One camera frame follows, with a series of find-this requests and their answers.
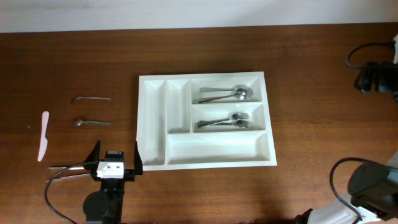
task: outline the metal fork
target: metal fork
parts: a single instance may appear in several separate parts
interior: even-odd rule
[[[232,114],[231,116],[224,118],[224,119],[217,119],[217,120],[213,120],[213,121],[205,121],[205,122],[196,122],[195,123],[195,128],[201,128],[204,126],[208,126],[208,125],[212,125],[212,124],[217,124],[217,123],[221,123],[224,121],[236,121],[236,120],[240,120],[240,119],[249,119],[250,116],[247,113],[242,113],[242,112],[237,112]]]
[[[216,125],[236,126],[239,128],[254,128],[254,123],[252,123],[250,121],[243,121],[243,120],[237,120],[232,123],[221,122],[221,123],[211,124],[211,125],[212,126],[216,126]]]

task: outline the wood grain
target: wood grain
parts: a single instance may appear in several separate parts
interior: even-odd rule
[[[290,219],[335,198],[328,174],[342,157],[386,162],[397,150],[398,105],[392,96],[353,88],[346,54],[392,40],[391,24],[220,29],[108,30],[0,34],[0,223],[66,223],[47,208],[45,180],[56,164],[82,162],[96,140],[102,155],[126,153],[133,167],[139,75],[264,71],[277,167],[145,172],[126,184],[123,221],[239,223]],[[391,60],[369,49],[354,62]],[[82,101],[93,95],[112,101]],[[40,117],[50,112],[49,146],[37,162]],[[76,128],[86,117],[110,127]],[[344,164],[346,190],[357,164]],[[54,183],[49,198],[78,223],[90,178]]]

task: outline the wire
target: wire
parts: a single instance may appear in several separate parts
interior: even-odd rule
[[[387,165],[383,165],[383,164],[380,164],[380,163],[377,163],[377,162],[374,162],[374,161],[370,161],[370,160],[367,160],[367,159],[356,158],[356,157],[347,157],[347,158],[344,158],[344,159],[340,159],[340,160],[337,161],[336,164],[331,168],[330,175],[329,175],[329,181],[330,181],[331,190],[332,190],[333,193],[335,194],[336,198],[337,198],[343,205],[347,206],[349,209],[351,209],[353,212],[355,212],[355,214],[356,214],[356,219],[355,219],[355,221],[353,222],[353,224],[356,224],[357,222],[362,221],[362,216],[361,216],[360,212],[359,212],[357,209],[355,209],[352,205],[350,205],[348,202],[344,201],[344,199],[342,199],[342,198],[340,197],[340,195],[338,194],[338,192],[337,192],[337,190],[336,190],[336,188],[335,188],[335,185],[334,185],[334,183],[333,183],[333,176],[334,176],[334,174],[335,174],[336,168],[337,168],[340,164],[342,164],[342,163],[344,163],[344,162],[348,162],[348,161],[365,162],[365,163],[368,163],[368,164],[373,164],[373,165],[376,165],[376,166],[379,166],[379,167],[382,167],[382,168],[386,168],[386,169],[388,169],[389,171],[393,171],[393,172],[398,172],[398,168],[391,167],[391,166],[387,166]]]
[[[347,58],[346,58],[346,64],[347,66],[349,66],[350,68],[397,68],[398,69],[398,65],[392,64],[392,65],[352,65],[349,61],[351,60],[351,56],[357,52],[358,50],[365,48],[365,47],[369,47],[369,46],[382,46],[382,47],[388,47],[390,49],[394,50],[394,44],[395,42],[386,42],[386,43],[377,43],[377,42],[373,42],[373,43],[368,43],[368,44],[363,44],[360,45],[359,47],[356,47],[353,51],[351,51]]]
[[[55,214],[57,214],[57,215],[59,215],[60,217],[62,217],[62,218],[64,218],[64,219],[68,220],[70,223],[73,223],[73,224],[77,224],[77,223],[76,223],[75,221],[73,221],[72,219],[66,217],[65,215],[61,214],[60,212],[58,212],[58,211],[51,205],[51,203],[49,202],[49,198],[47,197],[47,192],[49,191],[49,187],[50,187],[51,182],[52,182],[55,178],[57,178],[58,175],[62,174],[63,172],[65,172],[65,171],[67,171],[67,170],[69,170],[69,169],[71,169],[71,168],[73,168],[73,167],[76,167],[76,166],[85,166],[85,165],[90,165],[90,164],[95,164],[95,162],[85,162],[85,163],[82,163],[82,164],[76,164],[76,165],[73,165],[73,166],[70,166],[70,167],[67,167],[67,168],[61,170],[60,172],[56,173],[53,177],[51,177],[51,179],[47,182],[47,185],[46,185],[45,188],[44,188],[44,200],[45,200],[45,203],[47,203],[47,205],[50,207],[50,209],[51,209],[53,212],[55,212]]]

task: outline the white cutlery tray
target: white cutlery tray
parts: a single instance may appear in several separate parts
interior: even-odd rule
[[[201,87],[253,90],[249,100],[199,98],[231,91],[200,93]],[[246,112],[254,128],[205,126],[199,120]],[[263,72],[140,76],[137,143],[144,170],[276,166]]]

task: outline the pink knife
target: pink knife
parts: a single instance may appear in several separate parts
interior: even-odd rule
[[[44,111],[42,114],[42,136],[40,138],[40,149],[39,156],[37,157],[37,161],[41,161],[44,157],[45,150],[47,149],[47,144],[49,143],[45,138],[45,132],[47,130],[47,124],[49,123],[50,113],[48,111]]]

